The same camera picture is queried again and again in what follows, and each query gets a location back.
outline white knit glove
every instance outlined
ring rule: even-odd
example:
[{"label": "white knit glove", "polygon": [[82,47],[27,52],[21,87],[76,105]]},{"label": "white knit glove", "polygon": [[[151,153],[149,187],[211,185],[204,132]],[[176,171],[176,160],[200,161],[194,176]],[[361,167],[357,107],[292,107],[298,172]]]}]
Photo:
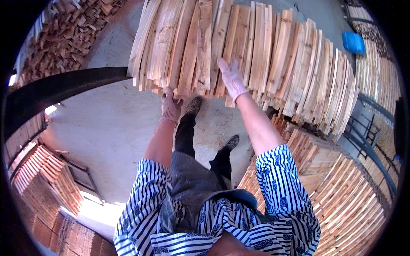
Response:
[{"label": "white knit glove", "polygon": [[176,127],[178,125],[178,119],[181,116],[181,107],[184,104],[182,99],[174,100],[173,91],[171,87],[164,88],[165,93],[162,95],[162,116],[160,121],[170,122]]},{"label": "white knit glove", "polygon": [[228,65],[223,58],[218,60],[218,66],[222,73],[222,80],[225,87],[228,90],[229,96],[233,102],[236,103],[236,98],[239,95],[247,93],[248,89],[245,88],[243,79],[239,74],[238,62],[233,59]]}]

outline shoe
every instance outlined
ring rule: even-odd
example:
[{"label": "shoe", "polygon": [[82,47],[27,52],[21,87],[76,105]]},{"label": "shoe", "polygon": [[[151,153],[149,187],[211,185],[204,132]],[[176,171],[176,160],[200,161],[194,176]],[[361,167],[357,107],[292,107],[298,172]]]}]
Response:
[{"label": "shoe", "polygon": [[231,152],[239,143],[239,135],[232,136],[226,145],[223,147],[224,149],[228,149]]},{"label": "shoe", "polygon": [[185,109],[185,115],[194,114],[196,116],[201,109],[201,104],[202,98],[199,96],[195,97],[188,103],[187,108]]}]

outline black pants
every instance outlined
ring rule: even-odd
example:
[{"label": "black pants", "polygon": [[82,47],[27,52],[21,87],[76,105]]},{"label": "black pants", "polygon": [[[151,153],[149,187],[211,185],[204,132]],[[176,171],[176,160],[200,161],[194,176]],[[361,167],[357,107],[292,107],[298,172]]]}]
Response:
[{"label": "black pants", "polygon": [[[194,126],[195,115],[187,114],[181,118],[175,135],[175,151],[185,153],[195,158],[194,142]],[[223,190],[226,190],[226,185],[223,182],[222,176],[231,180],[232,167],[229,161],[230,151],[225,147],[218,151],[214,160],[210,161],[211,171],[213,171]]]}]

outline ground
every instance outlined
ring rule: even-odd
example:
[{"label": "ground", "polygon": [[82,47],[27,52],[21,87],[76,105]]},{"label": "ground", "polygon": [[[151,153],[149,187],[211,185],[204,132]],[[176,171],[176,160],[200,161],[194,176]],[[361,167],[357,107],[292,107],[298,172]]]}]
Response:
[{"label": "ground", "polygon": [[[259,0],[274,12],[293,8],[298,21],[316,22],[324,35],[343,53],[342,33],[351,31],[337,0]],[[250,5],[249,0],[235,4]],[[125,3],[92,45],[81,68],[127,66],[137,32],[143,0]],[[71,161],[88,167],[102,199],[125,203],[136,175],[136,166],[151,139],[161,114],[160,96],[139,92],[127,80],[96,88],[63,101],[66,108],[50,115],[52,122],[43,141],[55,150],[69,151]],[[225,100],[204,100],[196,118],[194,148],[197,160],[210,167],[218,149],[234,134],[240,136],[231,153],[232,182],[237,185],[253,154],[238,109]]]}]

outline sleeve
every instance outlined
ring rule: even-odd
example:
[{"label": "sleeve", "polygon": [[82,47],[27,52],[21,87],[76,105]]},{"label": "sleeve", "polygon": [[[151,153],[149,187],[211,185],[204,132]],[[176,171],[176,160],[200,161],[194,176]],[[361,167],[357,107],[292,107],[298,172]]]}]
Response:
[{"label": "sleeve", "polygon": [[320,226],[288,146],[283,144],[262,153],[255,165],[266,203],[265,214],[273,220],[292,221],[292,255],[313,255],[319,243]]},{"label": "sleeve", "polygon": [[169,180],[169,172],[163,165],[147,159],[138,163],[130,199],[114,234],[119,256],[152,254],[149,236],[157,231],[159,208]]}]

